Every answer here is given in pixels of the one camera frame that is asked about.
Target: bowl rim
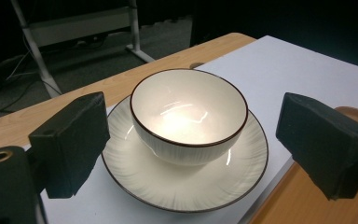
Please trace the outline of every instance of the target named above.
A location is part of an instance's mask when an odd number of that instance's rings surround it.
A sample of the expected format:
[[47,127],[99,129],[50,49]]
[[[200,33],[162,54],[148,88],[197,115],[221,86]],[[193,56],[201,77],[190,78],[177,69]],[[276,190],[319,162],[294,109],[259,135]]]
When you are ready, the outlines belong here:
[[[186,71],[196,71],[196,72],[201,72],[201,73],[204,73],[204,74],[207,74],[207,75],[210,75],[210,76],[213,76],[213,77],[217,77],[223,81],[225,81],[226,83],[228,83],[232,88],[234,88],[234,90],[237,91],[237,93],[240,95],[240,97],[242,98],[245,106],[246,106],[246,111],[245,111],[245,119],[242,123],[242,125],[240,126],[240,128],[235,131],[233,134],[231,134],[230,136],[224,138],[224,139],[221,139],[221,140],[218,140],[218,141],[215,141],[215,142],[211,142],[211,143],[203,143],[203,144],[189,144],[189,143],[183,143],[183,142],[177,142],[177,141],[173,141],[171,139],[168,139],[168,138],[165,138],[163,136],[160,136],[152,131],[150,131],[148,128],[146,128],[143,123],[138,120],[138,118],[136,117],[135,115],[135,112],[133,110],[133,107],[132,107],[132,96],[133,94],[135,93],[135,91],[137,90],[137,88],[145,81],[147,80],[148,78],[152,77],[152,76],[155,76],[155,75],[158,75],[162,72],[169,72],[169,71],[178,71],[178,70],[186,70]],[[176,146],[179,146],[179,147],[212,147],[212,146],[216,146],[216,145],[219,145],[219,144],[222,144],[222,143],[225,143],[226,141],[234,138],[235,136],[237,136],[238,134],[241,133],[243,127],[245,126],[247,120],[248,120],[248,117],[249,117],[249,107],[248,107],[248,103],[245,99],[245,97],[243,96],[243,94],[241,93],[240,90],[238,90],[238,88],[236,86],[234,86],[231,82],[227,81],[226,79],[220,77],[220,76],[217,76],[215,74],[212,74],[210,72],[205,72],[205,71],[201,71],[201,70],[198,70],[198,69],[190,69],[190,68],[173,68],[173,69],[165,69],[165,70],[161,70],[161,71],[158,71],[156,73],[153,73],[151,74],[150,76],[147,76],[145,78],[143,78],[136,86],[135,88],[132,90],[131,92],[131,97],[130,97],[130,109],[131,109],[131,114],[132,114],[132,117],[135,119],[135,121],[137,122],[137,124],[139,126],[142,127],[142,129],[144,129],[147,133],[153,135],[154,137],[156,137],[157,139],[163,141],[163,142],[166,142],[166,143],[169,143],[169,144],[172,144],[172,145],[176,145]]]

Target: saucer rim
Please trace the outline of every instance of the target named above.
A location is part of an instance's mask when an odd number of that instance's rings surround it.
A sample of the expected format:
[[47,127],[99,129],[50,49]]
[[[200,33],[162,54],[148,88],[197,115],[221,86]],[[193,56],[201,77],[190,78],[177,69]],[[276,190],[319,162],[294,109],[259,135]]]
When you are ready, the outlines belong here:
[[[127,98],[131,98],[131,95],[128,95],[126,97],[124,97],[124,99],[122,99],[120,102],[118,102],[115,107],[109,112],[109,114],[107,115],[107,118],[109,119],[110,115],[115,111],[115,109],[121,105]],[[211,211],[215,211],[215,210],[219,210],[221,208],[224,208],[224,207],[227,207],[229,205],[232,205],[234,203],[236,203],[237,201],[241,200],[242,198],[244,198],[246,195],[248,195],[257,185],[258,183],[260,182],[260,180],[262,179],[262,177],[264,176],[266,170],[267,170],[267,167],[268,167],[268,164],[269,164],[269,141],[267,139],[267,136],[266,136],[266,133],[263,129],[263,126],[261,125],[261,123],[259,122],[259,120],[257,119],[257,117],[255,116],[255,114],[250,110],[248,109],[248,115],[249,113],[251,113],[253,115],[253,117],[255,118],[255,121],[257,122],[258,126],[261,128],[261,131],[264,135],[264,139],[266,140],[266,148],[267,148],[267,157],[266,157],[266,163],[264,165],[264,168],[263,168],[263,172],[261,173],[260,177],[257,178],[257,180],[255,181],[255,183],[246,191],[244,192],[241,196],[239,196],[238,198],[228,202],[228,203],[224,203],[224,204],[221,204],[221,205],[218,205],[218,206],[215,206],[215,207],[212,207],[212,208],[207,208],[207,209],[199,209],[199,210],[178,210],[178,209],[172,209],[172,208],[167,208],[167,207],[163,207],[163,206],[159,206],[157,204],[154,204],[154,203],[151,203],[151,202],[148,202],[147,200],[144,200],[140,197],[138,197],[137,195],[135,195],[134,193],[132,193],[129,189],[125,188],[116,178],[115,176],[112,174],[112,172],[110,171],[106,161],[105,161],[105,158],[104,158],[104,155],[103,153],[101,153],[101,157],[103,159],[103,164],[107,170],[107,172],[110,174],[110,176],[115,180],[115,182],[118,184],[118,186],[123,189],[125,192],[127,192],[131,197],[135,198],[136,200],[142,202],[142,203],[145,203],[149,206],[152,206],[152,207],[155,207],[157,209],[161,209],[161,210],[164,210],[164,211],[168,211],[168,212],[175,212],[175,213],[186,213],[186,214],[195,214],[195,213],[204,213],[204,212],[211,212]]]

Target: saucer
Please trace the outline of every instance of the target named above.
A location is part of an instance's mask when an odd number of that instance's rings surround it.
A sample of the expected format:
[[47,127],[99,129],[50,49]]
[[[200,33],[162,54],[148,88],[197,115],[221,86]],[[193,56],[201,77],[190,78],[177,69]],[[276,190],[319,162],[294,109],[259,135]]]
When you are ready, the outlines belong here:
[[130,96],[108,116],[110,140],[103,162],[115,181],[141,202],[174,212],[204,212],[235,203],[258,183],[269,150],[252,113],[236,144],[200,166],[180,166],[155,156],[133,128]]

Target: metal frame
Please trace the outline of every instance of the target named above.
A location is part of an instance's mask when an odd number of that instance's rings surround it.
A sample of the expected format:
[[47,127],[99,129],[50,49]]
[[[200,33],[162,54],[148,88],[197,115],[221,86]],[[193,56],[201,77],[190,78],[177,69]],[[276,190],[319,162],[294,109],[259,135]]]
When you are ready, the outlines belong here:
[[10,1],[20,21],[21,29],[31,48],[31,52],[34,55],[34,60],[39,68],[40,78],[45,84],[51,98],[61,95],[62,92],[53,76],[49,73],[39,47],[130,26],[132,44],[126,48],[146,63],[154,61],[153,58],[141,51],[136,0],[129,0],[128,7],[31,24],[28,24],[24,19],[18,1]]

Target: bowl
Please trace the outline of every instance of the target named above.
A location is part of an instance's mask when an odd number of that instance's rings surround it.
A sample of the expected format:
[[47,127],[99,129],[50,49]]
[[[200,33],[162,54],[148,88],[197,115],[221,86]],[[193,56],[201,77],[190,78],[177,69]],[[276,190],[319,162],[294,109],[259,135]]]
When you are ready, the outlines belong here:
[[178,165],[225,154],[248,118],[241,92],[213,74],[172,69],[142,80],[131,94],[133,125],[153,153]]

